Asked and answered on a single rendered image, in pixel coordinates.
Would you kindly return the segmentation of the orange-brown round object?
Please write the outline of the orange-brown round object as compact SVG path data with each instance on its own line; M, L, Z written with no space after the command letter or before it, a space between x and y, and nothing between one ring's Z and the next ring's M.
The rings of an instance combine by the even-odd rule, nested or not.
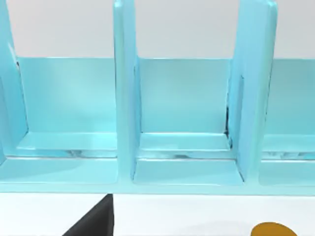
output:
M298 236L291 228L275 222L263 222L253 227L251 236Z

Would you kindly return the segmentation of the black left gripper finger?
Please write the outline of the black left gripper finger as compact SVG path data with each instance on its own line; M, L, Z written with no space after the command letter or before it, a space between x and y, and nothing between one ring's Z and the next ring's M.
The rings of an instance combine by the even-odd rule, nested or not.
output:
M113 195L107 194L62 236L114 236Z

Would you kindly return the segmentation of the light blue rack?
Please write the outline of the light blue rack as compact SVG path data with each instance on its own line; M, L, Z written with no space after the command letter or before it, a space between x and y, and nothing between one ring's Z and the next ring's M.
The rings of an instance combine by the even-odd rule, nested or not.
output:
M0 193L315 196L315 58L274 57L277 0L239 0L230 58L21 57L0 0Z

